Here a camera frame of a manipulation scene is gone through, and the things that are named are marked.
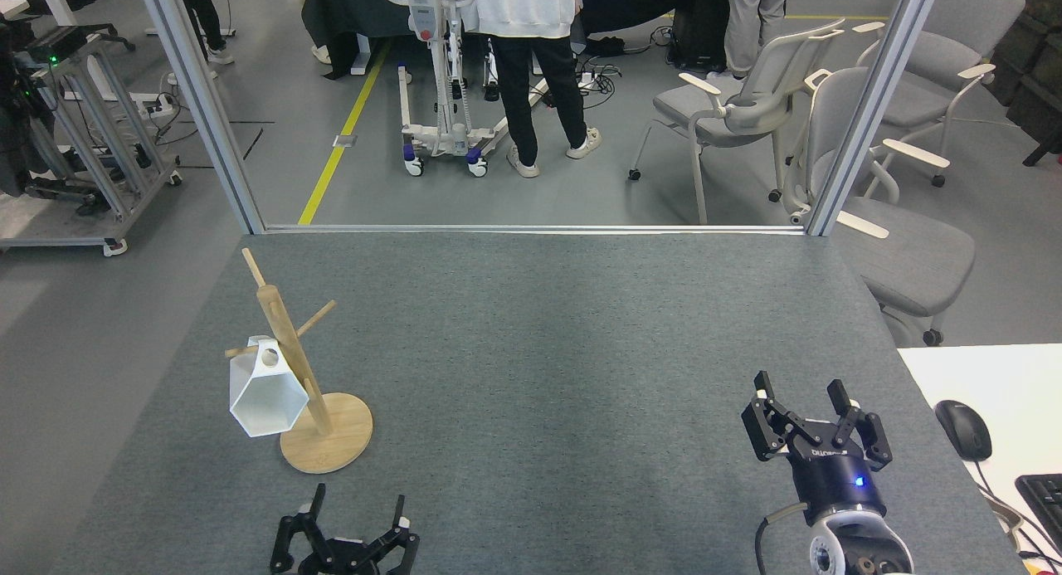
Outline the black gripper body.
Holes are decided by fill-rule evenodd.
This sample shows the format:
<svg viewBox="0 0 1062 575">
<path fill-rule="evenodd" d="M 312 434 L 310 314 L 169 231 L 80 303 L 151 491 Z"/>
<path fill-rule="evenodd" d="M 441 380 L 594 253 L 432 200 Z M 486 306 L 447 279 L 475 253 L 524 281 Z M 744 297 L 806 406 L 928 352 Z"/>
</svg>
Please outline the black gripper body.
<svg viewBox="0 0 1062 575">
<path fill-rule="evenodd" d="M 805 521 L 815 523 L 824 514 L 846 509 L 875 512 L 877 487 L 860 444 L 849 439 L 844 446 L 835 446 L 835 427 L 828 423 L 813 423 L 811 434 L 821 438 L 819 444 L 794 429 L 787 435 L 796 497 L 807 504 Z"/>
<path fill-rule="evenodd" d="M 380 574 L 379 561 L 388 553 L 399 548 L 398 541 L 365 544 L 357 541 L 329 538 L 321 548 L 312 551 L 305 558 L 297 572 L 299 574 Z"/>
</svg>

